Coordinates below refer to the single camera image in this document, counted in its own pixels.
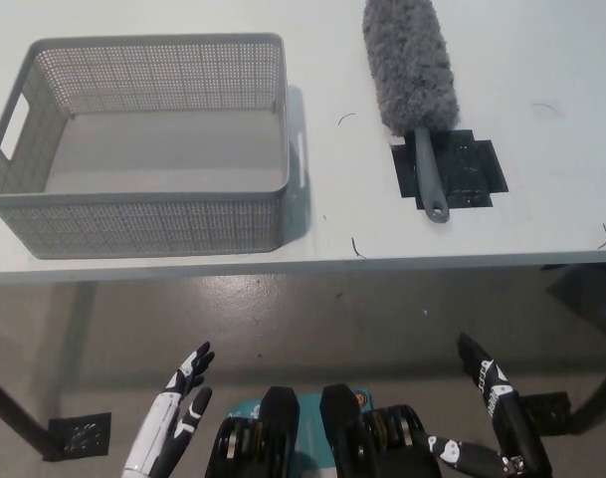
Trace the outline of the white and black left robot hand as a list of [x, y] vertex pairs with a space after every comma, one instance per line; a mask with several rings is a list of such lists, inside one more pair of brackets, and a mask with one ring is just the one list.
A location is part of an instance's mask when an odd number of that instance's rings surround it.
[[214, 356], [208, 342], [201, 345], [155, 397], [123, 466], [123, 478], [172, 474], [212, 397], [212, 389], [202, 383]]

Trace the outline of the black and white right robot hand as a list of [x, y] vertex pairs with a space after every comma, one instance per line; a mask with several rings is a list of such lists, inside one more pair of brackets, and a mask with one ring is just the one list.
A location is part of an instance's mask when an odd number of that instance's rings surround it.
[[541, 438], [498, 363], [465, 333], [459, 335], [457, 348], [463, 371], [482, 396], [501, 449], [425, 434], [423, 441], [430, 453], [469, 477], [551, 477], [552, 466]]

